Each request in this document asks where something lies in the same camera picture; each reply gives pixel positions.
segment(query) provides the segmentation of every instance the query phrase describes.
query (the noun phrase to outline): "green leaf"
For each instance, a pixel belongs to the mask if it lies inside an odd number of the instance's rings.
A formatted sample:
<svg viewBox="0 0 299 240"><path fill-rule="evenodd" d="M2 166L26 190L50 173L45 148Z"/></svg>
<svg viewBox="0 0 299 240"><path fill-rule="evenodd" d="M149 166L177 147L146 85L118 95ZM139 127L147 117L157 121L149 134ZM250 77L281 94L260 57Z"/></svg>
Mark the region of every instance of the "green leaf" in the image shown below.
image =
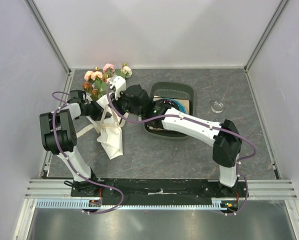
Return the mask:
<svg viewBox="0 0 299 240"><path fill-rule="evenodd" d="M95 88L98 89L98 90L101 89L101 81L96 80L95 83L94 83L94 86L95 86Z"/></svg>
<svg viewBox="0 0 299 240"><path fill-rule="evenodd" d="M112 69L109 67L107 70L106 70L106 73L110 76L112 74Z"/></svg>
<svg viewBox="0 0 299 240"><path fill-rule="evenodd" d="M98 96L96 95L90 95L90 98L93 100L93 101L97 101L99 99Z"/></svg>
<svg viewBox="0 0 299 240"><path fill-rule="evenodd" d="M125 79L125 74L120 69L115 70L115 74Z"/></svg>
<svg viewBox="0 0 299 240"><path fill-rule="evenodd" d="M121 71L120 69L116 69L116 70L115 70L115 74L116 74L117 76L122 76L122 71Z"/></svg>
<svg viewBox="0 0 299 240"><path fill-rule="evenodd" d="M102 81L102 83L101 83L101 90L102 91L106 91L107 88L108 88L108 84L106 82Z"/></svg>
<svg viewBox="0 0 299 240"><path fill-rule="evenodd" d="M107 72L107 76L109 78L113 77L114 76L114 72L112 72L112 71Z"/></svg>

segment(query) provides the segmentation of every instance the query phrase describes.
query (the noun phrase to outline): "pink flower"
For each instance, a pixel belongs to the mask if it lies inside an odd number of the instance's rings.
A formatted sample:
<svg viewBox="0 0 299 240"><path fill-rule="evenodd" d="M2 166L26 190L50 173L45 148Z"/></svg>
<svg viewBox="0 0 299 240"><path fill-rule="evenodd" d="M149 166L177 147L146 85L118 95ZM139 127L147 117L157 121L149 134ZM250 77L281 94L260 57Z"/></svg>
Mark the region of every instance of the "pink flower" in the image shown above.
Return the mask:
<svg viewBox="0 0 299 240"><path fill-rule="evenodd" d="M88 82L90 80L92 73L93 73L93 71L87 71L85 73L85 76L84 76L85 81Z"/></svg>
<svg viewBox="0 0 299 240"><path fill-rule="evenodd" d="M96 72L93 72L92 75L90 76L90 78L95 81L96 78L100 78L102 79L103 78L103 73L100 72L100 71L96 71Z"/></svg>
<svg viewBox="0 0 299 240"><path fill-rule="evenodd" d="M106 73L108 69L110 69L112 72L115 72L115 68L113 64L106 63L105 66L103 67L103 73Z"/></svg>
<svg viewBox="0 0 299 240"><path fill-rule="evenodd" d="M108 84L110 82L110 79L111 79L111 77L109 77L107 79L104 79L103 82L106 83L106 84Z"/></svg>

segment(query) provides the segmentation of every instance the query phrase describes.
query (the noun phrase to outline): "green tray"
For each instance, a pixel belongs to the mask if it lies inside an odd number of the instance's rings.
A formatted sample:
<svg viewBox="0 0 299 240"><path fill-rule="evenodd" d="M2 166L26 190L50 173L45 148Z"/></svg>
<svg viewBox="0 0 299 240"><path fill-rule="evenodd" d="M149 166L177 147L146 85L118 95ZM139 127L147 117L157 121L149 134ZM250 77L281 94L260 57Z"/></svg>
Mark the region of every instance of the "green tray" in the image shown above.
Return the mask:
<svg viewBox="0 0 299 240"><path fill-rule="evenodd" d="M151 87L150 94L149 94L149 97L151 99L153 99L154 96L160 96L163 98L171 98L171 99L189 100L189 115L193 115L194 90L191 86L187 84L182 84L178 82L166 82L166 81L157 82ZM149 126L146 125L146 123L144 124L144 128L147 133L157 137L177 139L177 140L182 140L188 137L186 134L177 131L151 130Z"/></svg>

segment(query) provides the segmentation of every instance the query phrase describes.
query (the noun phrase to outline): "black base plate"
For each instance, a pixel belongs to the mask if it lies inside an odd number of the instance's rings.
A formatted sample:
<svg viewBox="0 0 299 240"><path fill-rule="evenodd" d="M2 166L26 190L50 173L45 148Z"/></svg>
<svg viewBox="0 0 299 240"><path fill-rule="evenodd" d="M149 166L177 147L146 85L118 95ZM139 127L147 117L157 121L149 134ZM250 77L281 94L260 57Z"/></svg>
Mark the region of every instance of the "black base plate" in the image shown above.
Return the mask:
<svg viewBox="0 0 299 240"><path fill-rule="evenodd" d="M91 169L90 180L97 181L96 175ZM74 181L71 188L71 197L97 197L100 194L100 187L88 181Z"/></svg>
<svg viewBox="0 0 299 240"><path fill-rule="evenodd" d="M245 197L245 182L237 182L235 189L221 190L219 182L207 179L126 179L103 178L97 180L101 184L113 186L124 193L122 205L167 206L167 205L210 205L211 198ZM92 195L79 194L80 197ZM102 187L102 204L116 205L121 194L115 190Z"/></svg>

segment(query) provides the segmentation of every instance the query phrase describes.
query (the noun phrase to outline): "artificial flower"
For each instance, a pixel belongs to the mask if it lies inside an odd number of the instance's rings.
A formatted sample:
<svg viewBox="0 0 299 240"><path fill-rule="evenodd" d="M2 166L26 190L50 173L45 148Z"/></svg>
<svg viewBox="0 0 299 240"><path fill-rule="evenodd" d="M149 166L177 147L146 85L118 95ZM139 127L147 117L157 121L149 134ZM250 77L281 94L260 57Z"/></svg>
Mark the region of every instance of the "artificial flower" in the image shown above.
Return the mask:
<svg viewBox="0 0 299 240"><path fill-rule="evenodd" d="M84 82L83 89L85 90L85 92L89 93L90 91L93 90L93 87L91 86L91 84L89 82Z"/></svg>
<svg viewBox="0 0 299 240"><path fill-rule="evenodd" d="M103 73L101 71L96 71L96 72L93 72L92 75L90 76L90 78L95 81L96 78L100 78L102 79L103 78Z"/></svg>
<svg viewBox="0 0 299 240"><path fill-rule="evenodd" d="M106 79L103 80L103 82L106 83L106 84L108 84L110 82L110 79L111 79L111 77L106 78Z"/></svg>
<svg viewBox="0 0 299 240"><path fill-rule="evenodd" d="M105 66L103 67L103 73L106 73L108 69L110 69L112 72L115 72L115 68L113 64L106 63Z"/></svg>
<svg viewBox="0 0 299 240"><path fill-rule="evenodd" d="M92 95L97 95L99 93L99 91L97 89L94 89L93 91L91 91Z"/></svg>
<svg viewBox="0 0 299 240"><path fill-rule="evenodd" d="M129 66L123 66L121 69L121 72L125 74L125 77L128 79L130 76L132 76L133 72L132 69Z"/></svg>
<svg viewBox="0 0 299 240"><path fill-rule="evenodd" d="M84 76L85 81L88 82L91 79L92 74L93 74L93 71L87 71Z"/></svg>

